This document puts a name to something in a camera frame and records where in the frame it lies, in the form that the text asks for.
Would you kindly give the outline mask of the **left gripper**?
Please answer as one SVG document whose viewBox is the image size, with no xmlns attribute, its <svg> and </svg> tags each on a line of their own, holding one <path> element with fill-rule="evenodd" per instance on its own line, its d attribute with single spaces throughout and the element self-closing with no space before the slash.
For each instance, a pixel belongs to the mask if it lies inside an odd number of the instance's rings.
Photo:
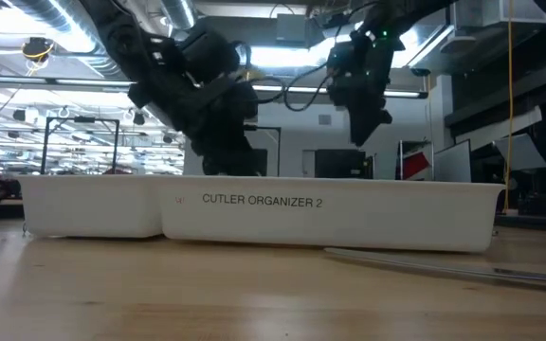
<svg viewBox="0 0 546 341">
<path fill-rule="evenodd" d="M 197 87 L 186 76 L 151 71 L 130 85 L 128 97 L 187 138 L 205 175 L 261 174 L 243 129 L 245 120 L 258 114 L 248 83 L 226 77 Z"/>
</svg>

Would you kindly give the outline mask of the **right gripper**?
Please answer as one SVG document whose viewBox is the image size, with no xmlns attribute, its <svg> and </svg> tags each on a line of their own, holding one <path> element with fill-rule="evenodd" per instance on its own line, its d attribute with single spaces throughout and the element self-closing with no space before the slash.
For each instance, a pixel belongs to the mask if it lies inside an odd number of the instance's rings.
<svg viewBox="0 0 546 341">
<path fill-rule="evenodd" d="M 363 146 L 380 125 L 392 123 L 384 92 L 394 53 L 405 46 L 388 31 L 372 39 L 355 30 L 349 37 L 335 43 L 329 52 L 326 72 L 332 82 L 327 93 L 335 106 L 348 107 L 351 142 Z"/>
</svg>

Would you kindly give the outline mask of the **white cutlery organizer tray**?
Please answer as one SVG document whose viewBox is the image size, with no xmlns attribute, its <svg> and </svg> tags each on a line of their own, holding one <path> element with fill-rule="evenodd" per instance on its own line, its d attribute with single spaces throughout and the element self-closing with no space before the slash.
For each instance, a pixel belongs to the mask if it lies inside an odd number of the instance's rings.
<svg viewBox="0 0 546 341">
<path fill-rule="evenodd" d="M 25 175 L 44 237 L 330 245 L 481 253 L 495 184 L 187 175 Z"/>
</svg>

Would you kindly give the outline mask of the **silver table knife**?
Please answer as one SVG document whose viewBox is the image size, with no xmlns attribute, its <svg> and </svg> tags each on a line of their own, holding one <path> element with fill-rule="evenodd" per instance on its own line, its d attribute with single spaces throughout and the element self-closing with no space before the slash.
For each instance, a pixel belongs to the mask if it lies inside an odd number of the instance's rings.
<svg viewBox="0 0 546 341">
<path fill-rule="evenodd" d="M 357 251 L 351 249 L 328 247 L 324 251 L 335 255 L 358 261 L 369 261 L 398 267 L 425 270 L 431 272 L 451 273 L 480 278 L 495 278 L 511 281 L 529 280 L 546 284 L 546 274 L 527 272 L 520 270 L 503 269 L 498 267 L 480 267 L 475 265 L 465 265 L 456 262 L 442 262 L 433 260 L 424 260 L 412 256 L 393 255 L 388 253 Z"/>
</svg>

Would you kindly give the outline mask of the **black cabinet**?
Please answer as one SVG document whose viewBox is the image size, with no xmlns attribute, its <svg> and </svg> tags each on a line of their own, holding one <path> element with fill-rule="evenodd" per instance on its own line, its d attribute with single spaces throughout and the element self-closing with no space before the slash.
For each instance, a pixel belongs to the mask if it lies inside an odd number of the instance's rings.
<svg viewBox="0 0 546 341">
<path fill-rule="evenodd" d="M 316 150 L 315 177 L 373 179 L 373 157 L 359 150 Z"/>
</svg>

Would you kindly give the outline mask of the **red panel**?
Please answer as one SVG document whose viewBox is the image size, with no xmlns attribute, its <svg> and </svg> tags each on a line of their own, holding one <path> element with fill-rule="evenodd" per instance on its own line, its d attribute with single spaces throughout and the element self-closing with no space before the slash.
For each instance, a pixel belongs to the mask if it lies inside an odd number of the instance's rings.
<svg viewBox="0 0 546 341">
<path fill-rule="evenodd" d="M 400 178 L 408 180 L 413 175 L 427 169 L 430 163 L 423 152 L 414 153 L 402 159 L 400 165 Z"/>
</svg>

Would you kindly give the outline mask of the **gray board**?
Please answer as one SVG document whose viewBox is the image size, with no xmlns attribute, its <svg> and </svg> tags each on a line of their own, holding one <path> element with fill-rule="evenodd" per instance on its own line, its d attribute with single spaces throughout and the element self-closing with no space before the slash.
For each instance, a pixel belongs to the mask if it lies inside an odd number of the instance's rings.
<svg viewBox="0 0 546 341">
<path fill-rule="evenodd" d="M 471 183 L 470 152 L 470 141 L 465 140 L 434 154 L 433 179 L 439 182 Z"/>
</svg>

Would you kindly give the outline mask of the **gray ceiling box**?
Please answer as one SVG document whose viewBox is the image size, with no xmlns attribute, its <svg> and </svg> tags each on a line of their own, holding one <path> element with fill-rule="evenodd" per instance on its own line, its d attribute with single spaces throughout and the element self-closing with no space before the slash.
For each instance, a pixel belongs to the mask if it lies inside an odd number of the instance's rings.
<svg viewBox="0 0 546 341">
<path fill-rule="evenodd" d="M 278 14 L 276 17 L 276 43 L 278 45 L 303 45 L 305 42 L 305 18 L 298 14 Z"/>
</svg>

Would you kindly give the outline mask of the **white slanted beam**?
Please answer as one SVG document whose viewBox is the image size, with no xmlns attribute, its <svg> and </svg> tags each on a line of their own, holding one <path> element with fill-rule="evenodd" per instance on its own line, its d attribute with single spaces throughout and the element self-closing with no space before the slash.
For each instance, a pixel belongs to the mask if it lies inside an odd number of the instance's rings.
<svg viewBox="0 0 546 341">
<path fill-rule="evenodd" d="M 495 140 L 507 137 L 509 132 L 515 133 L 532 126 L 541 120 L 541 109 L 539 106 L 536 106 L 534 109 L 526 112 L 525 114 L 514 116 L 512 125 L 509 120 L 506 119 L 462 135 L 457 135 L 454 140 L 456 144 L 468 141 L 470 148 L 472 150 L 477 150 L 478 148 L 490 144 Z"/>
</svg>

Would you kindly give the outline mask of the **gray tilted panel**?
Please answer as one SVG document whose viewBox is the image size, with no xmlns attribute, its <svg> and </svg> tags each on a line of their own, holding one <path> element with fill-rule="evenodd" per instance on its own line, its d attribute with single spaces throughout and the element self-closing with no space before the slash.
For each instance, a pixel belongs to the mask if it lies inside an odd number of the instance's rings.
<svg viewBox="0 0 546 341">
<path fill-rule="evenodd" d="M 546 160 L 528 134 L 512 135 L 494 140 L 492 144 L 503 159 L 509 162 L 511 171 L 532 171 L 546 168 Z"/>
</svg>

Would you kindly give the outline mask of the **white ceiling unit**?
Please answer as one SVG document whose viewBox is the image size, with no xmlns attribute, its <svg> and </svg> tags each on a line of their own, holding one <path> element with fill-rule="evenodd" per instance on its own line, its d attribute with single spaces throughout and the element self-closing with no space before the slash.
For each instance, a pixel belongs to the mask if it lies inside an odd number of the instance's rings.
<svg viewBox="0 0 546 341">
<path fill-rule="evenodd" d="M 460 27 L 488 27 L 509 20 L 546 25 L 546 13 L 534 0 L 458 0 L 452 14 Z"/>
</svg>

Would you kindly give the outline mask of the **linear ceiling light fixture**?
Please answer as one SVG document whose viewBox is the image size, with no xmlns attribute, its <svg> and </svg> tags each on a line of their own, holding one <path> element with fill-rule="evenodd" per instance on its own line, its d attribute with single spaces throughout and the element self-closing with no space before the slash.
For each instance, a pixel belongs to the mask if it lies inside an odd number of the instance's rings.
<svg viewBox="0 0 546 341">
<path fill-rule="evenodd" d="M 68 87 L 79 89 L 77 91 L 88 91 L 86 89 L 96 89 L 89 91 L 102 92 L 127 92 L 131 81 L 106 81 L 106 80 L 87 80 L 87 79 L 56 79 L 41 77 L 20 77 L 20 76 L 0 76 L 0 88 L 9 88 L 12 85 L 22 85 L 30 89 L 54 89 L 57 87 Z M 253 85 L 254 90 L 260 92 L 276 92 L 281 90 L 279 85 Z M 312 94 L 317 90 L 316 87 L 290 87 L 289 92 L 295 94 Z M 426 99 L 428 92 L 424 91 L 405 91 L 405 90 L 386 90 L 385 96 L 394 99 Z"/>
</svg>

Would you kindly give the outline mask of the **black metal frame stand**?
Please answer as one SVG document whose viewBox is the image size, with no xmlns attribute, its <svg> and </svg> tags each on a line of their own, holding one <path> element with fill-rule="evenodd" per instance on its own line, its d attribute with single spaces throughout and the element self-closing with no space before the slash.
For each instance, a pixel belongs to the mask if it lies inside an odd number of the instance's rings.
<svg viewBox="0 0 546 341">
<path fill-rule="evenodd" d="M 49 125 L 52 121 L 60 121 L 60 124 L 57 125 L 53 130 L 50 129 Z M 47 158 L 47 150 L 48 150 L 48 141 L 49 136 L 56 132 L 58 128 L 68 121 L 68 117 L 47 117 L 45 119 L 45 132 L 44 132 L 44 140 L 43 140 L 43 148 L 42 148 L 42 162 L 40 167 L 40 174 L 45 175 L 46 174 L 46 158 Z M 112 166 L 111 170 L 112 173 L 115 174 L 117 172 L 117 164 L 118 164 L 118 138 L 119 138 L 119 131 L 120 131 L 120 121 L 118 119 L 112 119 L 112 118 L 96 118 L 96 117 L 85 117 L 85 116 L 79 116 L 79 117 L 73 117 L 72 121 L 75 123 L 80 124 L 92 124 L 96 122 L 102 123 L 105 127 L 107 127 L 106 123 L 111 122 L 115 124 L 115 132 L 114 132 L 114 145 L 113 145 L 113 159 L 112 159 Z"/>
<path fill-rule="evenodd" d="M 282 169 L 282 128 L 245 124 L 243 129 L 248 142 L 256 151 L 259 161 L 259 174 L 280 177 Z"/>
</svg>

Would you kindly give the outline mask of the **shiny round duct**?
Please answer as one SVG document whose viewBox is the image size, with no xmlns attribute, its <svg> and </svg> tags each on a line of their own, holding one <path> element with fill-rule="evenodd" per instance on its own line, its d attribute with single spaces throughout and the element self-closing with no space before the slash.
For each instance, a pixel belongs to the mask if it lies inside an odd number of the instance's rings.
<svg viewBox="0 0 546 341">
<path fill-rule="evenodd" d="M 171 26 L 178 30 L 192 28 L 197 20 L 197 10 L 192 0 L 160 0 L 163 13 Z"/>
</svg>

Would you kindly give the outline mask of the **silver spiral duct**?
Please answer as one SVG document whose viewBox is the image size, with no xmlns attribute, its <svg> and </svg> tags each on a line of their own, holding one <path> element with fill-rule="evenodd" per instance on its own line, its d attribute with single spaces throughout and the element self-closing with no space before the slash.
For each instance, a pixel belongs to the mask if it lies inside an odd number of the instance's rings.
<svg viewBox="0 0 546 341">
<path fill-rule="evenodd" d="M 99 76 L 125 81 L 117 63 L 107 54 L 96 27 L 79 0 L 3 0 L 12 9 L 45 27 L 45 36 L 78 58 Z"/>
</svg>

